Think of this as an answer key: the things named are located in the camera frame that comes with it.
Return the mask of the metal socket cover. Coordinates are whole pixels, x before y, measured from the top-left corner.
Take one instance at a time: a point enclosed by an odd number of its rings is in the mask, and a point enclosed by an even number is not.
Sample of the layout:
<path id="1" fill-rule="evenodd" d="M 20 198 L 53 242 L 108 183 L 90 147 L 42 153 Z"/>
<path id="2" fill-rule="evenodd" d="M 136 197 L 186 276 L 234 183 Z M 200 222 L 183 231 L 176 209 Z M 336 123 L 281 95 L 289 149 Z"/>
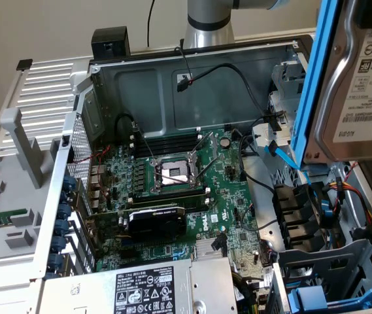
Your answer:
<path id="1" fill-rule="evenodd" d="M 207 139 L 210 141 L 211 148 L 212 148 L 212 160 L 213 160 L 213 162 L 216 161 L 218 159 L 218 148 L 217 148 L 217 142 L 216 142 L 216 138 L 214 136 L 213 131 L 210 131 L 209 133 L 205 134 L 199 140 L 197 145 L 190 152 L 188 152 L 186 154 L 187 158 L 192 159 L 193 157 L 196 157 L 196 152 L 197 152 L 198 148 L 201 147 Z"/>

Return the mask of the black fan shroud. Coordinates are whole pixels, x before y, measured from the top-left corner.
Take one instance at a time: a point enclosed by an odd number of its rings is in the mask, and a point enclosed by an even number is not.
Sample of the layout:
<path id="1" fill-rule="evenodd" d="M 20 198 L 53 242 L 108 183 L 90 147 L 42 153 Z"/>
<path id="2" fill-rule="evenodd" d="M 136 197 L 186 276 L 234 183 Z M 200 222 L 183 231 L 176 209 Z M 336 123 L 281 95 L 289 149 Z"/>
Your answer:
<path id="1" fill-rule="evenodd" d="M 275 186 L 273 207 L 285 248 L 307 253 L 318 252 L 325 245 L 320 227 L 319 202 L 324 198 L 323 183 L 297 187 Z"/>

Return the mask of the CPU socket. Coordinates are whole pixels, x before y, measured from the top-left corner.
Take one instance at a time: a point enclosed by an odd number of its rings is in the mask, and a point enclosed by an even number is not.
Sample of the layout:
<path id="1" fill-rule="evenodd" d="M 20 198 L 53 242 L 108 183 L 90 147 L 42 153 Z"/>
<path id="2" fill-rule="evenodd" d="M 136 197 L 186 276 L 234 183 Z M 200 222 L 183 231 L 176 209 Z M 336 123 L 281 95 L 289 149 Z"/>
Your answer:
<path id="1" fill-rule="evenodd" d="M 196 152 L 160 156 L 149 162 L 150 192 L 164 194 L 172 190 L 194 190 L 202 186 Z"/>

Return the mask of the grey parts rack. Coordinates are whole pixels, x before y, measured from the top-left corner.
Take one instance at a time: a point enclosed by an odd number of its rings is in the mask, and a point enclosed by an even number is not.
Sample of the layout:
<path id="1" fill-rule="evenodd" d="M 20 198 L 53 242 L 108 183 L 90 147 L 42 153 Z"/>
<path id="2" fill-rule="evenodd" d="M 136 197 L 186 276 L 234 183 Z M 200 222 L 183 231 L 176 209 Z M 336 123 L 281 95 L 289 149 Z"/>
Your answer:
<path id="1" fill-rule="evenodd" d="M 0 212 L 27 209 L 26 214 L 12 216 L 11 225 L 0 227 L 3 260 L 35 252 L 59 141 L 41 149 L 36 139 L 26 135 L 17 108 L 6 109 L 0 125 L 17 142 L 15 153 L 0 155 Z"/>

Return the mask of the hard disk with blue bracket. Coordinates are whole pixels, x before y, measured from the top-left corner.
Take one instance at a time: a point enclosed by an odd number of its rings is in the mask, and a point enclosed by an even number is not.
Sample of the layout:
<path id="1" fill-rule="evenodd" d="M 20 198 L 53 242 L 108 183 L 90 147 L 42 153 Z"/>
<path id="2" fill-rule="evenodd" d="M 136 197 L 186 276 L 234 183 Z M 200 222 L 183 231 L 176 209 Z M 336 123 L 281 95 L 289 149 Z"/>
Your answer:
<path id="1" fill-rule="evenodd" d="M 322 0 L 292 136 L 296 164 L 372 160 L 372 29 Z"/>

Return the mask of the black RAM slot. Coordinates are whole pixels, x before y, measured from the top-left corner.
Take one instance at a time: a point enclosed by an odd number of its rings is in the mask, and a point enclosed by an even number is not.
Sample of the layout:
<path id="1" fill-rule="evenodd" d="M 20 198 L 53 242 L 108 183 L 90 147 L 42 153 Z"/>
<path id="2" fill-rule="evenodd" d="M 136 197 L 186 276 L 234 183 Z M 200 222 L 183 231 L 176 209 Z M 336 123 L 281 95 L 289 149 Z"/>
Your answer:
<path id="1" fill-rule="evenodd" d="M 194 189 L 176 189 L 165 192 L 155 192 L 149 193 L 149 195 L 135 195 L 132 197 L 135 203 L 148 202 L 148 201 L 158 201 L 158 200 L 168 200 L 168 199 L 177 199 L 177 198 L 188 198 L 194 196 L 205 196 L 206 187 L 200 186 Z"/>
<path id="2" fill-rule="evenodd" d="M 209 209 L 209 205 L 209 203 L 206 203 L 206 197 L 192 197 L 132 203 L 129 204 L 129 208 L 141 210 L 166 207 L 181 207 L 184 208 L 187 213 L 197 213 L 207 211 Z"/>
<path id="3" fill-rule="evenodd" d="M 162 148 L 185 147 L 191 150 L 199 142 L 196 132 L 178 133 L 174 135 L 164 135 L 159 137 L 149 137 L 146 139 L 152 150 Z M 135 148 L 146 148 L 141 136 L 134 140 Z"/>
<path id="4" fill-rule="evenodd" d="M 149 148 L 154 156 L 188 152 L 193 150 L 198 142 L 197 135 L 193 134 L 147 139 L 146 143 L 141 139 L 135 143 L 134 156 L 136 158 L 150 157 Z"/>

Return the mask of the black box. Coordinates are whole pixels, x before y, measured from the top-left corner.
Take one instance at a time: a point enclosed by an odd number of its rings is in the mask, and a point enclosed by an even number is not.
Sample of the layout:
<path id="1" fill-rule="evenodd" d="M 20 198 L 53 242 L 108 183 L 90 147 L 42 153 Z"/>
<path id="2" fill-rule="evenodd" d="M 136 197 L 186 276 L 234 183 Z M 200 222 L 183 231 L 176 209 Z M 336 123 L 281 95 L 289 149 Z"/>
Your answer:
<path id="1" fill-rule="evenodd" d="M 92 35 L 91 47 L 96 61 L 113 60 L 131 55 L 126 26 L 96 29 Z"/>

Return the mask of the metal locking lever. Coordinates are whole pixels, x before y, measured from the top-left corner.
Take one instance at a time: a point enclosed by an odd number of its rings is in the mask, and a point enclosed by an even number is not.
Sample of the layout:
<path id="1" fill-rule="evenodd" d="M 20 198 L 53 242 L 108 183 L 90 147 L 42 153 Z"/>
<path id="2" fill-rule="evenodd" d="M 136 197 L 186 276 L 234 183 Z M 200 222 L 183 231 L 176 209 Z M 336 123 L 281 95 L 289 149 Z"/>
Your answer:
<path id="1" fill-rule="evenodd" d="M 211 160 L 196 176 L 195 179 L 198 179 L 202 177 L 208 170 L 209 168 L 213 165 L 213 163 L 217 160 L 217 158 L 214 158 Z"/>
<path id="2" fill-rule="evenodd" d="M 141 129 L 139 127 L 138 127 L 138 132 L 139 132 L 144 144 L 146 145 L 146 147 L 148 149 L 148 152 L 149 152 L 150 156 L 152 157 L 153 162 L 156 163 L 156 158 L 154 156 L 154 153 L 152 152 L 152 150 L 151 150 L 151 148 L 148 144 L 148 141 L 146 140 L 146 137 L 144 136 L 143 132 L 141 131 Z"/>

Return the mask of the green motherboard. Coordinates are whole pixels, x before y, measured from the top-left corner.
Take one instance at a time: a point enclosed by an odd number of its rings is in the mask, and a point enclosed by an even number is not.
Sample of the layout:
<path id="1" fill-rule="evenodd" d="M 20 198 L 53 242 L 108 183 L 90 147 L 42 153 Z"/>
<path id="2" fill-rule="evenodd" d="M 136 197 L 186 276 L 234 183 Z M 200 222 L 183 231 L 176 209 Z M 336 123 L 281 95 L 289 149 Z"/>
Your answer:
<path id="1" fill-rule="evenodd" d="M 172 241 L 132 242 L 120 239 L 100 240 L 90 231 L 97 253 L 96 270 L 109 271 L 119 268 L 143 266 L 158 262 L 174 262 L 194 258 L 197 240 L 216 237 L 223 232 L 228 237 L 228 256 L 234 276 L 242 277 L 249 285 L 263 288 L 262 269 L 270 266 L 271 250 L 267 249 L 260 232 L 266 225 L 256 220 L 256 209 L 250 194 L 250 182 L 242 172 L 243 158 L 252 156 L 248 140 L 236 131 L 223 129 L 196 132 L 200 140 L 210 131 L 217 142 L 218 159 L 202 176 L 206 187 L 207 211 L 186 213 L 186 233 Z M 228 149 L 220 146 L 220 140 L 231 141 Z M 133 196 L 149 195 L 152 175 L 149 162 L 152 157 L 136 158 L 134 140 L 128 144 L 110 145 L 98 150 L 96 165 L 107 167 L 107 192 L 99 202 L 95 214 L 132 211 L 129 204 Z M 197 150 L 198 167 L 201 171 L 212 160 L 210 141 Z"/>

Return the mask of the silver finned heat sink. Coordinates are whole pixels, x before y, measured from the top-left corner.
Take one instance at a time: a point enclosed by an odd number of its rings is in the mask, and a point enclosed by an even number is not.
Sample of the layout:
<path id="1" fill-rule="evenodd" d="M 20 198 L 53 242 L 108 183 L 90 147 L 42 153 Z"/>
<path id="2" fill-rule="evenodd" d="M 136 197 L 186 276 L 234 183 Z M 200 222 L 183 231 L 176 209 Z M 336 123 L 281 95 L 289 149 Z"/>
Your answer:
<path id="1" fill-rule="evenodd" d="M 227 257 L 227 252 L 223 248 L 216 249 L 214 242 L 217 238 L 200 239 L 196 241 L 194 258 L 196 261 L 212 260 Z"/>

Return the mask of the grey metal drive cage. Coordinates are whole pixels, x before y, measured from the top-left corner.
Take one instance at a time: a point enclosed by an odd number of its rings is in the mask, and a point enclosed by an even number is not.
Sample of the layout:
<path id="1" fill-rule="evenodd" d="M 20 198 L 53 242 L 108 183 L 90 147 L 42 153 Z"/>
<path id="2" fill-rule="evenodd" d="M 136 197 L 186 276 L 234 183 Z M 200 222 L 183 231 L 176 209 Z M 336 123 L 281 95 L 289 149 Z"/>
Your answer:
<path id="1" fill-rule="evenodd" d="M 298 61 L 282 62 L 274 66 L 271 74 L 274 88 L 269 94 L 269 108 L 273 112 L 283 112 L 279 116 L 281 131 L 274 138 L 285 150 L 291 144 L 305 75 L 305 69 Z"/>

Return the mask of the metal rear port block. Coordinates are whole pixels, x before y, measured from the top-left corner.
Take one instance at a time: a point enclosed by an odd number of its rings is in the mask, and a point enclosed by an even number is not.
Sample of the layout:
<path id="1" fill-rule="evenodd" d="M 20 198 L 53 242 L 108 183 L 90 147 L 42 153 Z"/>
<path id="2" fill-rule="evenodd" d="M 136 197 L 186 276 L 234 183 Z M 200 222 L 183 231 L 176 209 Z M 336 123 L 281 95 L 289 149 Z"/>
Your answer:
<path id="1" fill-rule="evenodd" d="M 88 196 L 94 213 L 99 210 L 99 202 L 105 199 L 107 190 L 106 165 L 92 166 L 88 181 Z"/>

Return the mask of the grey power supply unit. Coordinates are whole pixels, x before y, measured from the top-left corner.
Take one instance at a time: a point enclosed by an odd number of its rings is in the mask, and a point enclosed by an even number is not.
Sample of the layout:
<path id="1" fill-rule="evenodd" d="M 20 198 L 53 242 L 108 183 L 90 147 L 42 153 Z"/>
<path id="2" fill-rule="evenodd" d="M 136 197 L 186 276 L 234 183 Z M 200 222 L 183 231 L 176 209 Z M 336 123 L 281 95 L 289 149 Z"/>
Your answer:
<path id="1" fill-rule="evenodd" d="M 46 281 L 38 314 L 237 314 L 227 258 L 161 262 Z"/>

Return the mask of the grey open PC case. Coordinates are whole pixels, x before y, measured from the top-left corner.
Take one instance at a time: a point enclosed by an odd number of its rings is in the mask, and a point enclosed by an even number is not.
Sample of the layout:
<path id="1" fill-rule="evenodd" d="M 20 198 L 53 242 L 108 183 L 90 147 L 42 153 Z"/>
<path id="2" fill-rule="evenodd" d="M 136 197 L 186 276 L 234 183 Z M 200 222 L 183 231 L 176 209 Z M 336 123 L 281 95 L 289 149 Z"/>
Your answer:
<path id="1" fill-rule="evenodd" d="M 281 131 L 279 116 L 269 108 L 273 91 L 274 66 L 298 61 L 307 71 L 313 41 L 307 36 L 270 41 L 253 41 L 203 49 L 186 49 L 192 72 L 188 84 L 186 64 L 174 48 L 157 53 L 90 63 L 87 83 L 76 93 L 75 107 L 66 119 L 64 134 L 54 167 L 56 180 L 48 197 L 52 213 L 50 244 L 62 190 L 71 192 L 72 213 L 64 235 L 66 247 L 60 269 L 47 265 L 33 312 L 40 306 L 49 279 L 88 275 L 96 270 L 97 253 L 86 220 L 93 215 L 88 181 L 98 150 L 128 144 L 144 136 L 159 137 L 178 133 L 223 129 L 236 131 L 248 140 L 252 156 L 243 158 L 242 172 L 250 182 L 256 220 L 266 225 L 260 232 L 271 250 L 271 266 L 286 249 L 273 207 L 275 186 L 297 187 L 323 183 L 324 198 L 319 202 L 320 227 L 325 245 L 319 251 L 340 249 L 366 239 L 372 244 L 372 193 L 367 170 L 357 162 L 332 162 L 299 166 L 292 141 L 285 150 L 274 135 Z M 63 178 L 76 179 L 74 190 L 63 189 Z M 230 266 L 237 314 L 265 314 L 269 288 L 249 285 L 234 276 Z"/>

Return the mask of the grey metal disk bay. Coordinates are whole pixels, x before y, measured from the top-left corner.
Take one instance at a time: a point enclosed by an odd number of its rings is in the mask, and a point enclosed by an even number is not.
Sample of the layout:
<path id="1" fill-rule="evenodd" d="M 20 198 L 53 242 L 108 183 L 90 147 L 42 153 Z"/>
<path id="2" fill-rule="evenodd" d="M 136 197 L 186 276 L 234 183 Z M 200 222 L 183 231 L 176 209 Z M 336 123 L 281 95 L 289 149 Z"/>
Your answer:
<path id="1" fill-rule="evenodd" d="M 265 314 L 291 314 L 288 294 L 293 289 L 320 287 L 327 302 L 362 296 L 372 288 L 372 244 L 361 239 L 340 249 L 279 253 Z M 341 314 L 372 314 L 372 309 Z"/>

